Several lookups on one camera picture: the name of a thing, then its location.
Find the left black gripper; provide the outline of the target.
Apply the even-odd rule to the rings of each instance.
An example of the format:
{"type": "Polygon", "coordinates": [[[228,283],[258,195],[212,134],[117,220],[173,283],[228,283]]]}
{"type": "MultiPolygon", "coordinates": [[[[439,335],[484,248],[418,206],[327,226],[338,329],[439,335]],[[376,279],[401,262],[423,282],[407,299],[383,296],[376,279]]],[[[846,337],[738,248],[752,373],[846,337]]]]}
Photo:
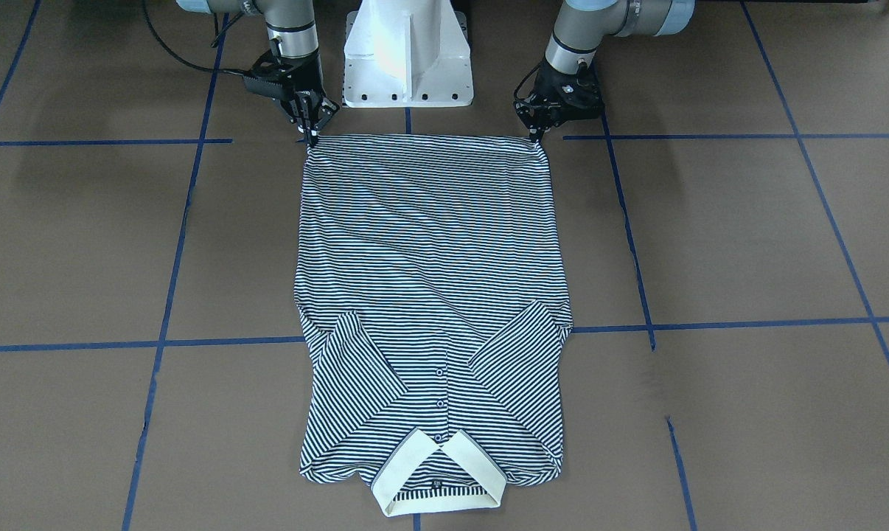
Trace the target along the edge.
{"type": "Polygon", "coordinates": [[[556,70],[549,63],[535,68],[535,81],[526,97],[529,141],[542,142],[555,123],[597,119],[605,108],[595,66],[578,63],[575,74],[556,70]]]}

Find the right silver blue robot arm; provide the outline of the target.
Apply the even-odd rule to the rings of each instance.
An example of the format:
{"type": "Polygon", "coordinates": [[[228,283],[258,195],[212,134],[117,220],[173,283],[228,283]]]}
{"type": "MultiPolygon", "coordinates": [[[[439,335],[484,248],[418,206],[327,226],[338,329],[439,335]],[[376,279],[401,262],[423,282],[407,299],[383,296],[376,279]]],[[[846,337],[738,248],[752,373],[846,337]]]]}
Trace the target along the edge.
{"type": "Polygon", "coordinates": [[[273,100],[314,147],[324,126],[339,111],[324,90],[312,1],[178,1],[191,13],[259,16],[265,20],[267,51],[241,77],[245,90],[273,100]]]}

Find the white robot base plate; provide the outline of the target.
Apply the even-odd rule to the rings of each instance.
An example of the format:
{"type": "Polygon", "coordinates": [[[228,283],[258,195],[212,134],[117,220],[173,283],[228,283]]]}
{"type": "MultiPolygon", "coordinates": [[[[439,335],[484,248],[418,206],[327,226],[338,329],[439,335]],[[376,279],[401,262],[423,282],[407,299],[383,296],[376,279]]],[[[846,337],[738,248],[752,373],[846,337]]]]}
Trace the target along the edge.
{"type": "Polygon", "coordinates": [[[471,105],[475,92],[464,20],[450,1],[361,2],[346,17],[344,105],[471,105]]]}

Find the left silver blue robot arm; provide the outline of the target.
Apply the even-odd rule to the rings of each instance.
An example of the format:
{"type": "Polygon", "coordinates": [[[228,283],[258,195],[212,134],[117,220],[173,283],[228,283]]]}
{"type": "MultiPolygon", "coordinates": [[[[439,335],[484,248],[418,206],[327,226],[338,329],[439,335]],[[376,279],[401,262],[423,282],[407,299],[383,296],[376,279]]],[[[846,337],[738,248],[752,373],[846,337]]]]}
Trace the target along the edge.
{"type": "Polygon", "coordinates": [[[534,81],[529,93],[513,93],[513,110],[529,140],[541,142],[552,128],[603,114],[593,60],[605,37],[674,35],[694,10],[694,1],[563,2],[542,60],[521,80],[534,81]]]}

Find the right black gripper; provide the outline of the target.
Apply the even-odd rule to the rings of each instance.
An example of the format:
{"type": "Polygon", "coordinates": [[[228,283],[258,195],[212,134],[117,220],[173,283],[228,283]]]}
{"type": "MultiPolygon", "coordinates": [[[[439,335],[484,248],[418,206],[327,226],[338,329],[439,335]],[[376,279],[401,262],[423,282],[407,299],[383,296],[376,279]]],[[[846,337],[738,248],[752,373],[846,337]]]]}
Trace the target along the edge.
{"type": "Polygon", "coordinates": [[[327,98],[321,58],[279,57],[276,59],[276,67],[276,84],[282,87],[282,94],[277,99],[292,100],[297,95],[297,125],[303,132],[307,148],[313,148],[318,141],[318,128],[325,128],[341,108],[327,98]]]}

